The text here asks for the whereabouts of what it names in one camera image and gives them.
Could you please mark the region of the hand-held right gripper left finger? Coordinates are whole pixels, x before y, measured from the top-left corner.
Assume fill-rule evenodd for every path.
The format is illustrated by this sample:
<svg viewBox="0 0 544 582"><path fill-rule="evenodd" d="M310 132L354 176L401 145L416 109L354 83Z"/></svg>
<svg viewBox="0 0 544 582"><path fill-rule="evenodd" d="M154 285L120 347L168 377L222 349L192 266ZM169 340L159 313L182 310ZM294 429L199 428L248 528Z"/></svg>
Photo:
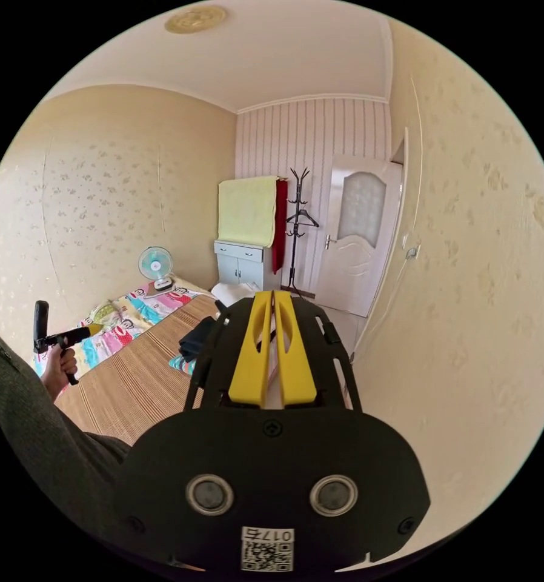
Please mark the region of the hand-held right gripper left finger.
<svg viewBox="0 0 544 582"><path fill-rule="evenodd" d="M250 309L228 396L235 404L263 406L268 389L273 293L258 292L247 305Z"/></svg>

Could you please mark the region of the person's left hand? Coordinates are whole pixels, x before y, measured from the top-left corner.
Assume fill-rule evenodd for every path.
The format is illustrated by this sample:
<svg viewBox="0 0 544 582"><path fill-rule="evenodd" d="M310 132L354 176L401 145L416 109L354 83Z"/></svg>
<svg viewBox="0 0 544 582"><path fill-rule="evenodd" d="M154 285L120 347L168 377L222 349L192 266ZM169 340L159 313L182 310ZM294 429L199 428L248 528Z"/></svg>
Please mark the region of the person's left hand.
<svg viewBox="0 0 544 582"><path fill-rule="evenodd" d="M60 346L54 346L50 349L41 382L52 402L55 402L70 384L68 377L74 375L77 369L73 348L62 350Z"/></svg>

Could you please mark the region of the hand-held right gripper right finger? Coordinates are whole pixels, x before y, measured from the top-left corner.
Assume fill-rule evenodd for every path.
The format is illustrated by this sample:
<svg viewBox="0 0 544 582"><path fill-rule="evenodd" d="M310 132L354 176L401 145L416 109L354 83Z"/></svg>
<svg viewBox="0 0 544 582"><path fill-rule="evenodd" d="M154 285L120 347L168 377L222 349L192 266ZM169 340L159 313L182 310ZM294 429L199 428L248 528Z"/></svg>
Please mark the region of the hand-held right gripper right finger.
<svg viewBox="0 0 544 582"><path fill-rule="evenodd" d="M317 396L292 296L273 293L280 400L283 407L314 404Z"/></svg>

